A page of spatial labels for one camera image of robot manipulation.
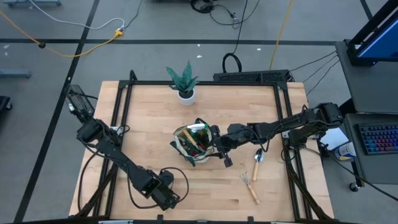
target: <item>wooden table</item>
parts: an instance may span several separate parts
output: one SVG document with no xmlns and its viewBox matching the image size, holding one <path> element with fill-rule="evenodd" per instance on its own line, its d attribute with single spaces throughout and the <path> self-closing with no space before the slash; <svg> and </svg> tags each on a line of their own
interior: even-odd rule
<svg viewBox="0 0 398 224">
<path fill-rule="evenodd" d="M 118 82 L 103 82 L 96 105 L 95 117 L 108 125 L 111 122 L 117 86 Z M 303 83 L 288 83 L 288 87 L 293 114 L 299 113 L 302 106 L 307 104 Z M 123 152 L 136 164 L 156 173 L 163 167 L 181 168 L 189 178 L 190 191 L 188 197 L 174 209 L 165 212 L 159 208 L 139 210 L 129 199 L 126 174 L 118 172 L 111 218 L 155 220 L 158 214 L 163 214 L 164 220 L 245 221 L 248 216 L 253 216 L 256 221 L 294 221 L 287 171 L 280 158 L 280 134 L 271 140 L 264 162 L 259 166 L 258 180 L 252 183 L 261 201 L 260 205 L 255 204 L 239 178 L 246 171 L 251 177 L 258 146 L 249 143 L 232 150 L 229 153 L 234 163 L 232 167 L 226 168 L 222 160 L 212 157 L 194 168 L 169 145 L 173 139 L 172 133 L 180 126 L 193 123 L 196 118 L 201 118 L 210 125 L 217 124 L 221 134 L 226 133 L 231 123 L 277 121 L 273 87 L 199 85 L 195 89 L 195 104 L 182 106 L 178 102 L 177 92 L 167 85 L 133 86 L 127 117 L 131 130 L 124 136 Z M 286 117 L 282 91 L 280 97 Z M 314 140 L 308 140 L 307 147 L 318 150 Z M 326 214 L 333 217 L 320 157 L 306 150 L 301 150 L 301 155 L 308 191 Z M 82 167 L 90 156 L 91 153 L 86 151 Z M 102 158 L 94 158 L 85 172 L 82 205 L 98 186 L 102 163 Z M 173 191 L 183 196 L 186 191 L 185 180 L 180 173 L 173 173 Z M 70 214 L 77 212 L 77 189 L 76 185 Z M 297 188 L 296 191 L 301 217 L 305 217 L 302 196 Z M 133 188 L 132 194 L 139 205 L 154 204 Z M 107 196 L 106 190 L 100 214 L 104 212 Z"/>
</svg>

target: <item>concrete floor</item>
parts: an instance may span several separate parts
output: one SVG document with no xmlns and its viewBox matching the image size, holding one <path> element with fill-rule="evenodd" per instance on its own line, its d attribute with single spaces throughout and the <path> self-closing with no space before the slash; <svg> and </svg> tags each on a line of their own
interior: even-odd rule
<svg viewBox="0 0 398 224">
<path fill-rule="evenodd" d="M 68 0 L 62 1 L 62 7 L 48 6 L 44 9 L 59 19 L 85 23 L 95 1 Z M 386 0 L 366 2 L 374 14 Z M 241 17 L 244 1 L 220 0 L 219 3 Z M 249 1 L 248 12 L 255 3 Z M 261 0 L 257 11 L 244 23 L 241 39 L 276 40 L 288 3 L 289 0 Z M 100 0 L 93 26 L 113 17 L 128 21 L 138 4 L 138 0 Z M 56 23 L 38 10 L 26 6 L 9 9 L 0 5 L 0 10 L 36 38 L 69 40 L 71 44 L 49 45 L 66 54 L 74 54 L 82 27 Z M 221 9 L 215 11 L 214 16 L 230 22 Z M 353 37 L 366 21 L 360 0 L 295 1 L 282 36 L 282 40 L 294 40 L 295 45 L 279 46 L 273 69 L 293 69 L 334 51 L 330 42 Z M 114 22 L 104 29 L 91 30 L 87 39 L 108 39 L 118 27 L 118 22 Z M 0 81 L 0 95 L 10 96 L 14 105 L 6 119 L 2 120 L 0 129 L 0 223 L 8 223 L 16 215 L 65 77 L 71 71 L 72 59 L 40 50 L 35 44 L 5 40 L 27 42 L 3 18 L 0 19 L 0 30 L 0 68 L 25 68 L 32 72 L 30 79 Z M 191 10 L 184 1 L 163 0 L 156 4 L 152 0 L 144 0 L 138 18 L 121 39 L 149 39 L 153 40 L 153 44 L 109 44 L 96 49 L 79 59 L 72 83 L 79 84 L 86 94 L 97 95 L 102 81 L 127 79 L 130 69 L 134 69 L 140 80 L 168 80 L 165 66 L 183 67 L 187 60 L 191 61 L 193 72 L 200 80 L 212 80 L 214 73 L 222 72 L 223 55 L 234 49 L 234 45 L 222 40 L 234 40 L 237 35 L 237 30 L 215 24 L 208 15 Z M 197 43 L 178 44 L 183 40 L 198 40 L 198 43 L 200 40 L 220 41 L 200 46 Z M 268 69 L 274 46 L 265 43 L 239 45 L 236 55 L 241 59 L 244 71 Z M 94 44 L 85 44 L 83 50 L 92 46 Z M 306 79 L 324 62 L 326 60 L 294 71 L 296 81 Z M 227 61 L 228 71 L 232 72 L 235 68 L 234 62 Z M 325 66 L 305 83 L 307 91 L 327 69 L 328 66 Z M 349 97 L 338 63 L 311 92 L 308 100 L 310 106 L 315 106 L 327 101 L 341 104 Z M 83 148 L 75 139 L 79 127 L 79 122 L 64 106 L 24 221 L 67 217 L 83 156 Z M 350 192 L 347 186 L 353 177 L 332 161 L 326 160 L 324 169 L 336 218 L 358 223 L 396 223 L 398 204 L 370 187 L 358 193 Z M 398 186 L 380 187 L 398 194 Z"/>
</svg>

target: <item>wooden handle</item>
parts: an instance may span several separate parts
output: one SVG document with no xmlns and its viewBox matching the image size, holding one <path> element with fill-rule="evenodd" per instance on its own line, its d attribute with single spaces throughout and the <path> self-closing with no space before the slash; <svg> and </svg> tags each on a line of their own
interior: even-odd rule
<svg viewBox="0 0 398 224">
<path fill-rule="evenodd" d="M 257 171 L 258 170 L 259 170 L 259 161 L 256 161 L 256 164 L 254 165 L 253 176 L 251 177 L 253 181 L 257 180 Z"/>
<path fill-rule="evenodd" d="M 186 135 L 186 137 L 188 138 L 188 140 L 194 145 L 197 145 L 197 142 L 192 138 L 192 136 L 190 135 L 190 133 L 184 129 L 182 132 L 184 132 L 184 134 Z"/>
<path fill-rule="evenodd" d="M 253 197 L 254 201 L 256 202 L 256 204 L 259 205 L 259 204 L 260 204 L 260 200 L 259 200 L 259 198 L 257 197 L 256 193 L 254 192 L 254 190 L 253 190 L 253 188 L 251 187 L 250 184 L 248 185 L 248 189 L 249 189 L 250 194 L 251 194 L 251 196 Z"/>
</svg>

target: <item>keyboard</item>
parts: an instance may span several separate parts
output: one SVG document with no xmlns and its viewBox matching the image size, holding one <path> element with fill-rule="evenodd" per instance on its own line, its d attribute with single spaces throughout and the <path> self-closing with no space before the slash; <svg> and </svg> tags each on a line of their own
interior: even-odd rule
<svg viewBox="0 0 398 224">
<path fill-rule="evenodd" d="M 291 77 L 288 70 L 271 70 L 258 72 L 217 73 L 214 81 L 224 82 L 288 82 Z"/>
<path fill-rule="evenodd" d="M 398 124 L 358 124 L 367 155 L 398 153 Z"/>
</svg>

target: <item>yellow cable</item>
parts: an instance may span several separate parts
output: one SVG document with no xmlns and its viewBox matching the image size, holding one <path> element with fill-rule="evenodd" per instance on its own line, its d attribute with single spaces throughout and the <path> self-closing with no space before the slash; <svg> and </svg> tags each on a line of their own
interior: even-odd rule
<svg viewBox="0 0 398 224">
<path fill-rule="evenodd" d="M 25 31 L 23 31 L 19 26 L 15 25 L 15 23 L 14 23 L 10 18 L 8 18 L 2 11 L 0 11 L 0 14 L 8 21 L 13 27 L 15 27 L 15 28 L 16 28 L 17 30 L 19 30 L 21 33 L 23 33 L 23 34 L 24 34 L 26 37 L 28 37 L 30 40 L 32 40 L 32 41 L 35 42 L 36 44 L 41 44 L 38 40 L 34 39 L 34 38 L 31 37 L 29 34 L 27 34 Z M 49 50 L 49 51 L 51 51 L 51 52 L 57 54 L 57 55 L 62 56 L 62 57 L 80 57 L 80 56 L 83 56 L 83 55 L 86 55 L 86 54 L 92 52 L 94 49 L 96 49 L 96 48 L 98 48 L 98 47 L 104 46 L 105 44 L 108 44 L 108 43 L 112 42 L 114 39 L 120 37 L 121 35 L 123 35 L 123 32 L 121 32 L 120 30 L 116 30 L 114 36 L 113 36 L 110 40 L 108 40 L 108 41 L 106 41 L 106 42 L 104 42 L 104 43 L 102 43 L 102 44 L 98 44 L 98 45 L 94 46 L 92 49 L 89 49 L 89 50 L 87 50 L 86 52 L 83 52 L 83 53 L 78 54 L 78 55 L 65 55 L 65 54 L 62 54 L 62 53 L 60 53 L 60 52 L 58 52 L 58 51 L 56 51 L 56 50 L 54 50 L 54 49 L 52 49 L 52 48 L 50 48 L 50 47 L 45 47 L 45 48 L 46 48 L 47 50 Z"/>
<path fill-rule="evenodd" d="M 282 37 L 282 34 L 283 34 L 283 32 L 284 32 L 286 20 L 287 20 L 287 18 L 288 18 L 288 16 L 289 16 L 290 8 L 292 7 L 292 4 L 293 4 L 293 0 L 290 0 L 289 6 L 288 6 L 287 11 L 286 11 L 284 23 L 282 24 L 282 27 L 280 28 L 280 32 L 279 32 L 279 35 L 278 35 L 278 39 L 276 40 L 276 44 L 275 44 L 275 48 L 274 48 L 274 53 L 272 54 L 272 58 L 271 58 L 271 64 L 269 65 L 269 70 L 272 69 L 272 63 L 274 62 L 274 57 L 275 57 L 275 54 L 276 54 L 276 49 L 278 48 L 279 40 L 280 40 L 280 38 Z"/>
</svg>

